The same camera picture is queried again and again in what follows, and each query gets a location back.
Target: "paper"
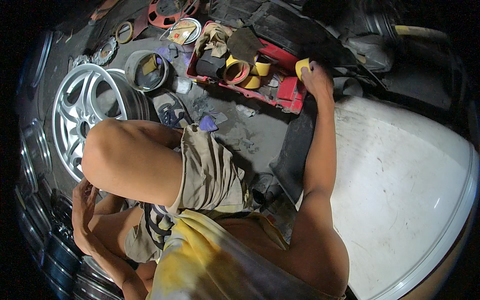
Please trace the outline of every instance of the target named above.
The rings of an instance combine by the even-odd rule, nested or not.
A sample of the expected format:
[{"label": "paper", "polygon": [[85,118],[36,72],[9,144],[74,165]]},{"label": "paper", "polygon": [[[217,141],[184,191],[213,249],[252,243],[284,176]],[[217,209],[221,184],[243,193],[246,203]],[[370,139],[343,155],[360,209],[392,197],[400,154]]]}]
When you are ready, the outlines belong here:
[{"label": "paper", "polygon": [[155,55],[150,56],[149,60],[142,66],[144,76],[156,69]]},{"label": "paper", "polygon": [[197,25],[194,23],[188,20],[182,20],[171,30],[168,39],[174,43],[183,45],[196,28]]}]

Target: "man's hand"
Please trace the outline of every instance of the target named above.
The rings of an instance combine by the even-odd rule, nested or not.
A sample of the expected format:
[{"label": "man's hand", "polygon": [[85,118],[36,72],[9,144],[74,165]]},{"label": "man's hand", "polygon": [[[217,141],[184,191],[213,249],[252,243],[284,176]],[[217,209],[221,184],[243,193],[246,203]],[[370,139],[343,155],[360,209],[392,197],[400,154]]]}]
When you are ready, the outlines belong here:
[{"label": "man's hand", "polygon": [[333,101],[333,80],[328,73],[316,62],[310,62],[310,69],[301,69],[302,81],[307,90],[312,94],[317,103],[328,108],[335,106]]},{"label": "man's hand", "polygon": [[91,185],[86,178],[83,178],[73,189],[72,225],[74,232],[90,231],[88,223],[93,217],[97,195],[98,188]]}]

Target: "tape roll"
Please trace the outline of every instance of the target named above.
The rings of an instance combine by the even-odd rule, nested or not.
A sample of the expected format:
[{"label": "tape roll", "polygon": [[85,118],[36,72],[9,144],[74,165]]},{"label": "tape roll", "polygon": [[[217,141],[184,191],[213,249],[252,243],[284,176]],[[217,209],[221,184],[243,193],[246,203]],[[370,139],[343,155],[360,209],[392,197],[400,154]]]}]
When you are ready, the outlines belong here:
[{"label": "tape roll", "polygon": [[259,88],[261,79],[261,76],[247,76],[238,86],[247,89]]},{"label": "tape roll", "polygon": [[252,70],[250,71],[250,74],[267,76],[268,72],[270,71],[270,66],[270,63],[256,62]]},{"label": "tape roll", "polygon": [[304,59],[304,60],[299,60],[297,61],[297,63],[295,64],[295,71],[297,72],[297,77],[300,79],[300,81],[303,82],[303,80],[301,79],[301,69],[303,67],[307,67],[308,69],[308,72],[312,72],[310,70],[310,59]]},{"label": "tape roll", "polygon": [[[125,31],[129,31],[128,35],[126,36],[126,38],[120,39],[120,35],[121,35],[123,32],[125,32]],[[120,43],[120,44],[128,43],[128,42],[132,39],[132,36],[133,36],[133,25],[132,25],[132,23],[130,23],[130,22],[123,22],[123,23],[121,23],[121,24],[117,27],[117,30],[115,31],[115,39],[116,39],[117,42]]]},{"label": "tape roll", "polygon": [[231,56],[227,59],[227,67],[223,72],[223,80],[227,84],[239,84],[243,82],[250,73],[250,65],[244,60],[238,60]]}]

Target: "concrete floor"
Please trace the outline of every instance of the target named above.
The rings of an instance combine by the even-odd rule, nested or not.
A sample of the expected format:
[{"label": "concrete floor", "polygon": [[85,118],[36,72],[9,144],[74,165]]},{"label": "concrete floor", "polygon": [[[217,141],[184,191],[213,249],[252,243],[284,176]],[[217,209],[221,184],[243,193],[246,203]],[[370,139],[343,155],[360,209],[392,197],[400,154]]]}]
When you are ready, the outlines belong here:
[{"label": "concrete floor", "polygon": [[[75,58],[83,54],[86,48],[90,48],[99,40],[108,36],[113,29],[113,27],[109,28],[109,26],[113,26],[111,24],[118,24],[125,19],[136,17],[139,12],[133,14],[131,12],[138,11],[141,6],[144,6],[141,1],[125,0],[107,15],[107,19],[103,23],[96,26],[87,25],[73,34],[68,42],[66,40],[70,36],[69,34],[65,34],[57,43],[57,38],[60,35],[55,33],[45,71],[35,97],[27,100],[25,95],[20,95],[20,100],[17,103],[20,125],[25,126],[32,118],[38,118],[44,123],[53,162],[53,173],[47,176],[47,180],[52,188],[57,188],[66,195],[71,195],[72,189],[76,186],[76,181],[60,162],[55,149],[51,128],[51,112],[57,89],[68,71],[69,56]],[[144,38],[119,45],[115,58],[104,68],[124,69],[127,58],[134,51],[168,47],[169,41],[160,42],[158,40],[162,33],[163,30],[154,27],[147,28],[142,33]],[[190,55],[191,53],[179,53],[179,57],[172,60],[173,75],[186,78],[186,63],[188,63]],[[219,130],[216,133],[229,139],[246,138],[254,143],[250,148],[240,144],[240,150],[232,151],[235,163],[246,171],[247,182],[253,178],[255,173],[269,171],[268,164],[280,152],[291,115],[257,101],[261,108],[259,113],[247,118],[235,109],[236,104],[245,103],[247,99],[243,95],[219,86],[194,84],[187,95],[179,94],[179,96],[192,116],[195,115],[193,101],[199,98],[206,99],[205,101],[215,111],[222,112],[228,117],[227,121],[219,124]]]}]

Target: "shorts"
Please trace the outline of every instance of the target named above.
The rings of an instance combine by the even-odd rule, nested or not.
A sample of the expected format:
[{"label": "shorts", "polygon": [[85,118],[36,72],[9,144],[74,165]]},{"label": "shorts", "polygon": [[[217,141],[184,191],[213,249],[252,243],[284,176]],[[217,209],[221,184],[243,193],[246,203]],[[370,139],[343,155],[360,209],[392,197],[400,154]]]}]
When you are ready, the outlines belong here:
[{"label": "shorts", "polygon": [[[190,209],[215,219],[250,209],[251,198],[242,182],[245,172],[233,164],[230,151],[218,144],[210,133],[201,131],[197,124],[184,129],[180,146],[181,187],[174,204],[165,207],[166,216]],[[163,252],[158,243],[153,242],[147,226],[143,214],[125,238],[127,257],[138,263],[157,260]]]}]

